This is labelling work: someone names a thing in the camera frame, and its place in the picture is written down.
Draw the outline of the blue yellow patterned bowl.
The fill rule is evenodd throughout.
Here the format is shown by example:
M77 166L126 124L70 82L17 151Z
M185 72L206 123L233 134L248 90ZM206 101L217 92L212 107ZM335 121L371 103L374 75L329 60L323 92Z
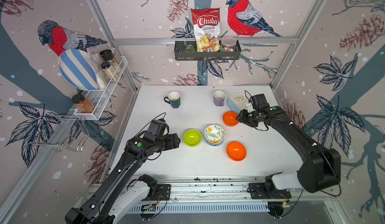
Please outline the blue yellow patterned bowl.
M211 143L209 140L207 140L207 139L205 139L205 142L208 144L208 145L210 145L210 146L220 146L222 143L223 143L223 141L221 141L221 142L218 142L218 143Z

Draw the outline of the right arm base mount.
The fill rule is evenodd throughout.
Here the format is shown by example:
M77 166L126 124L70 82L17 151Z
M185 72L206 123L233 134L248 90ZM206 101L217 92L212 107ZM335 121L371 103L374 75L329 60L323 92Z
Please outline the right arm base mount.
M262 200L262 199L284 199L290 200L291 193L289 189L278 190L276 186L273 184L272 177L274 175L281 174L275 173L265 177L264 183L249 183L247 192L251 195L251 199L253 200Z

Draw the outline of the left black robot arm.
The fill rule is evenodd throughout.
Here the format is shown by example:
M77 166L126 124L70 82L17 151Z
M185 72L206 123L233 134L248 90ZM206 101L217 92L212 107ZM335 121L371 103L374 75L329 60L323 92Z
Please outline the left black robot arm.
M113 205L131 177L155 152L178 148L180 138L176 133L165 136L145 134L128 140L118 164L95 194L80 208L72 208L65 216L68 224L112 224L118 220L111 214Z

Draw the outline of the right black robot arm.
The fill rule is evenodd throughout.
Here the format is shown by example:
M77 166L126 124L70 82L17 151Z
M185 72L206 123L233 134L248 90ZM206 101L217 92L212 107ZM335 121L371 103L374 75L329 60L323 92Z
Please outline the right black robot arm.
M264 191L271 193L302 188L309 193L323 192L332 186L340 186L341 155L335 149L327 149L307 135L278 107L267 107L248 112L241 110L236 120L257 129L263 123L268 130L275 129L296 150L303 162L294 173L276 173L265 178Z

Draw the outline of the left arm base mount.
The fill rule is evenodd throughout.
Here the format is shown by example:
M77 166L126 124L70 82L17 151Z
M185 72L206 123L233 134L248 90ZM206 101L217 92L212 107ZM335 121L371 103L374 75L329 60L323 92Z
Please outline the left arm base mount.
M152 176L144 174L138 178L148 187L147 196L143 201L169 201L171 184L159 184Z

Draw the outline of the yellow flower patterned bowl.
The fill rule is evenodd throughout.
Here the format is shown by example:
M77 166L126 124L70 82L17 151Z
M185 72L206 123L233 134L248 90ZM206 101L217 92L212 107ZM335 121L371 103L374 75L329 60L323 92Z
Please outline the yellow flower patterned bowl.
M225 140L225 132L222 127L218 125L210 125L204 131L204 138L211 143L218 143Z

